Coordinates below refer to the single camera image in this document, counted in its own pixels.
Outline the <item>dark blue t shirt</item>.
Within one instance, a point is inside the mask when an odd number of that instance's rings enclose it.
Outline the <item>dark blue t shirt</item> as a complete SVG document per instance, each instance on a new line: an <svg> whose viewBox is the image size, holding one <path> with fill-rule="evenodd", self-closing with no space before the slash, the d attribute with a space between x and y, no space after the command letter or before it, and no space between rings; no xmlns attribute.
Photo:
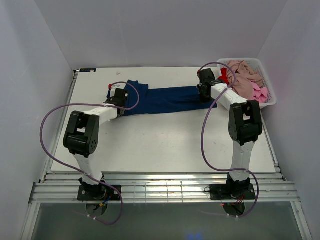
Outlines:
<svg viewBox="0 0 320 240"><path fill-rule="evenodd" d="M208 109L214 102L202 102L198 88L195 86L149 88L148 84L138 81L127 81L124 90L128 94L125 103L118 100L116 106L131 108L125 110L124 116L170 114Z"/></svg>

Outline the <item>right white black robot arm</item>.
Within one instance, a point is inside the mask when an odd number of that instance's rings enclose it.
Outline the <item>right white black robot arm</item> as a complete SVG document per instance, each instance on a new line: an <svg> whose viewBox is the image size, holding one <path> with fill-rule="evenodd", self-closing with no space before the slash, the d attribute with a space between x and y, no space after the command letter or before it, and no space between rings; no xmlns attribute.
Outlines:
<svg viewBox="0 0 320 240"><path fill-rule="evenodd" d="M251 183L250 161L253 147L262 134L260 104L256 100L246 100L215 78L211 69L197 72L200 99L204 102L220 102L229 110L228 133L233 142L231 168L225 170L224 184L211 184L207 193L211 200L255 200L259 187Z"/></svg>

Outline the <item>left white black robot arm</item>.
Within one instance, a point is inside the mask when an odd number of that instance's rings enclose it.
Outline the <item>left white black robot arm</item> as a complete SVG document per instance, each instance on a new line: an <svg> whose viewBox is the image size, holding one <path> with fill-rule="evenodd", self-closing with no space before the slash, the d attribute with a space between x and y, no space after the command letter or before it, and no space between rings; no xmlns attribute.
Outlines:
<svg viewBox="0 0 320 240"><path fill-rule="evenodd" d="M98 181L103 174L94 166L94 152L98 148L100 126L116 119L124 113L129 91L118 86L110 90L110 96L103 107L88 111L73 111L69 117L63 138L63 146L76 159L79 169L83 172L81 183L90 185L88 193L100 200L106 195L106 187Z"/></svg>

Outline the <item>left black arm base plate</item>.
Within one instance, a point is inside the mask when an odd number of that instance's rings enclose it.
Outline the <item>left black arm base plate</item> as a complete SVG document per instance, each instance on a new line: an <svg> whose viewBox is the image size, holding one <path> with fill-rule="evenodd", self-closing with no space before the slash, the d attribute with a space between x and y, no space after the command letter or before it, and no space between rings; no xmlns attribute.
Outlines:
<svg viewBox="0 0 320 240"><path fill-rule="evenodd" d="M119 201L120 195L113 188L104 185L81 185L76 199L78 201Z"/></svg>

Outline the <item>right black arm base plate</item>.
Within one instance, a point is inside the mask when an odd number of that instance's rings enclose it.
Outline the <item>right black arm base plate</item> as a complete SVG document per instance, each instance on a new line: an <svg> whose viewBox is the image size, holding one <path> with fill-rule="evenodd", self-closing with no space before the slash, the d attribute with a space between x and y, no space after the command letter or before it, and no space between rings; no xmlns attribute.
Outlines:
<svg viewBox="0 0 320 240"><path fill-rule="evenodd" d="M211 200L255 200L256 193L252 184L240 189L228 189L226 184L210 184L209 193Z"/></svg>

